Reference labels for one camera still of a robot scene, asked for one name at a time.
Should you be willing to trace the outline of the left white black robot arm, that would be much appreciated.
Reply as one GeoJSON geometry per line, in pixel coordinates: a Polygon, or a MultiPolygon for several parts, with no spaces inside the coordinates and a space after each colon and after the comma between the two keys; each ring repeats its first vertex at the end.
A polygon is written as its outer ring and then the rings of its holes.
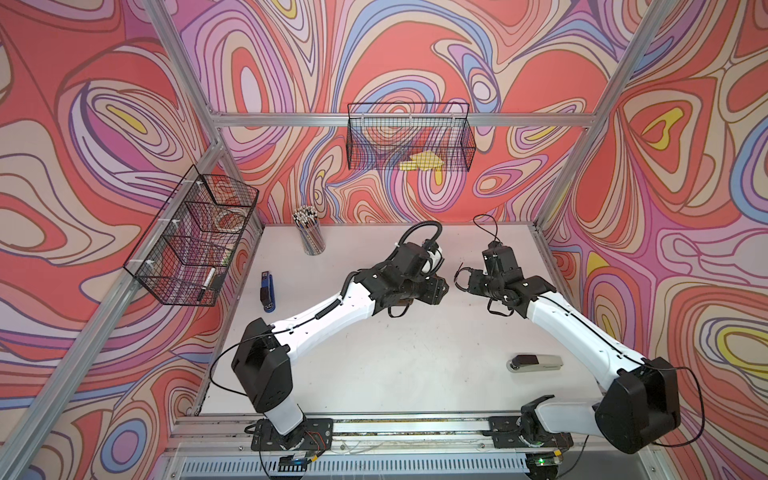
{"type": "Polygon", "coordinates": [[[277,434],[300,430],[305,414],[293,397],[292,363],[345,328],[396,306],[439,304],[447,281],[437,274],[444,262],[438,244],[399,243],[383,261],[347,275],[329,299],[271,325],[258,318],[248,324],[234,351],[231,369],[254,410],[277,434]]]}

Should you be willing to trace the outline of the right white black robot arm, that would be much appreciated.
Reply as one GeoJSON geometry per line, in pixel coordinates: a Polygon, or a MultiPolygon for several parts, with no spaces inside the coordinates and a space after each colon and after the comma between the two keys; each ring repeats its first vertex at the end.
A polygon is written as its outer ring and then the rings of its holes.
{"type": "Polygon", "coordinates": [[[524,276],[511,247],[492,241],[484,268],[470,272],[467,293],[500,302],[564,346],[598,384],[600,397],[558,400],[543,395],[521,408],[520,439],[537,446],[560,433],[596,435],[634,454],[681,424],[677,370],[648,359],[598,328],[540,276],[524,276]]]}

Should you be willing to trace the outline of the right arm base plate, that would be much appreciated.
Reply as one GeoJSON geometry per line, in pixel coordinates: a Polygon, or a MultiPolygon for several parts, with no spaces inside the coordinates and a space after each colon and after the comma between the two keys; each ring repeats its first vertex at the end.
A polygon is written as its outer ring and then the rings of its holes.
{"type": "Polygon", "coordinates": [[[569,433],[550,433],[535,421],[521,415],[491,416],[484,436],[490,437],[497,449],[550,449],[567,451],[574,446],[569,433]]]}

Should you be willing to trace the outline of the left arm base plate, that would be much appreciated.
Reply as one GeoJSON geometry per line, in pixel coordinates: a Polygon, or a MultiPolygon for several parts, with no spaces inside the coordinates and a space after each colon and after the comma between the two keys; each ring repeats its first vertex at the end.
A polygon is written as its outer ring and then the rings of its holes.
{"type": "Polygon", "coordinates": [[[251,449],[256,452],[324,452],[332,447],[333,430],[331,418],[309,418],[282,435],[269,420],[259,419],[244,432],[252,436],[251,449]]]}

